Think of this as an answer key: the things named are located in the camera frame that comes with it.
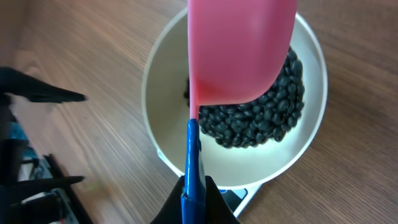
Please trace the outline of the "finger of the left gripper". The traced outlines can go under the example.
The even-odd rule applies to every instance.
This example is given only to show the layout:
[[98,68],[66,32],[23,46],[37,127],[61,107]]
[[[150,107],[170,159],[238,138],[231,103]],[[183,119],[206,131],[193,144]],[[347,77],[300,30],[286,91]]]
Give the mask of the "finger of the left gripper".
[[1,67],[1,93],[23,96],[34,103],[81,102],[86,96],[65,90],[11,67]]
[[83,176],[70,176],[56,179],[26,180],[9,186],[9,192],[15,195],[35,195],[56,188],[65,188],[79,183],[83,179]]

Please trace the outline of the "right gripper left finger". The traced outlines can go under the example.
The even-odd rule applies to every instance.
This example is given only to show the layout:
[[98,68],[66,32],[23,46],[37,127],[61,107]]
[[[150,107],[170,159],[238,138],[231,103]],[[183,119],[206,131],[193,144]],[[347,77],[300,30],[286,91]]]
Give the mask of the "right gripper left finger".
[[185,185],[185,176],[181,176],[171,191],[159,213],[150,224],[182,224],[181,196]]

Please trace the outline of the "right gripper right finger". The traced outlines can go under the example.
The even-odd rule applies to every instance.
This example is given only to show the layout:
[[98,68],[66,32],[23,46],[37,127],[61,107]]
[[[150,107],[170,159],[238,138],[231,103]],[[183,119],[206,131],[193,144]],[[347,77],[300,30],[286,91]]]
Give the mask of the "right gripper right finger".
[[213,179],[206,180],[206,223],[207,224],[240,224],[223,199]]

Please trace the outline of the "pink scoop blue handle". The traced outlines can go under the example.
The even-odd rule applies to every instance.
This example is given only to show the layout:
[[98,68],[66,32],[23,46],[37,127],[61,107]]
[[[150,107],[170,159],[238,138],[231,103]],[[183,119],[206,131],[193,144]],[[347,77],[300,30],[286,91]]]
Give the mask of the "pink scoop blue handle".
[[270,88],[287,55],[296,11],[296,0],[188,1],[190,119],[183,224],[205,221],[199,108],[247,103]]

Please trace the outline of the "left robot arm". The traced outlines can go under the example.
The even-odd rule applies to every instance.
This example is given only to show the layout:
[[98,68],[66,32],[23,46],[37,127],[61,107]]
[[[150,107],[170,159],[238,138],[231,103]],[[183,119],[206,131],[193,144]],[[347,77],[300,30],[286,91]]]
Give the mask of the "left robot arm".
[[[55,158],[25,160],[29,142],[11,135],[11,96],[33,103],[85,101],[85,95],[55,87],[11,67],[1,67],[1,223],[91,223],[91,218],[72,190],[82,176],[65,176]],[[41,165],[48,179],[19,180],[24,164]]]

